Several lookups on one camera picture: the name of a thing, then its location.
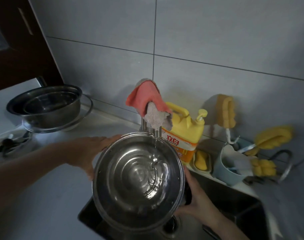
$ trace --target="pink cloth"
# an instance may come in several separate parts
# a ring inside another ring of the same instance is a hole
[[[158,111],[172,114],[170,108],[162,100],[155,83],[151,80],[139,84],[126,99],[126,105],[136,108],[141,117],[146,116],[149,102],[154,102]]]

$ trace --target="stainless steel pot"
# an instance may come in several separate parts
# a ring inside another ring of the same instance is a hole
[[[108,224],[142,233],[172,217],[182,200],[184,184],[175,149],[163,138],[134,132],[101,153],[92,190],[94,203]]]
[[[62,96],[58,92],[73,93],[75,96]],[[80,113],[82,90],[73,85],[41,87],[24,92],[11,99],[6,110],[11,114],[21,116],[27,123],[36,128],[55,128],[74,120]],[[37,101],[47,100],[42,107],[36,106]]]

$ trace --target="sink drain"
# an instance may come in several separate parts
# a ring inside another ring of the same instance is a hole
[[[175,238],[176,234],[181,228],[181,221],[179,217],[171,217],[167,223],[165,223],[161,228],[161,233],[166,238]]]

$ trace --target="hand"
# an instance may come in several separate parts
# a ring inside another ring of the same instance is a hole
[[[118,140],[122,135],[106,137],[81,137],[71,141],[50,145],[56,153],[62,154],[64,163],[83,169],[89,180],[94,179],[92,161],[105,147]]]
[[[202,222],[202,224],[209,226],[215,231],[224,216],[213,205],[209,197],[201,188],[199,182],[190,174],[190,171],[186,166],[184,166],[184,173],[192,192],[192,201],[189,205],[180,206],[174,214],[192,215]]]

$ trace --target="person's left hand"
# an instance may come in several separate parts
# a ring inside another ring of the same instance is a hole
[[[65,163],[83,169],[89,180],[94,178],[92,161],[105,147],[118,140],[122,135],[106,137],[81,137],[71,141],[52,144],[56,153],[62,154]]]

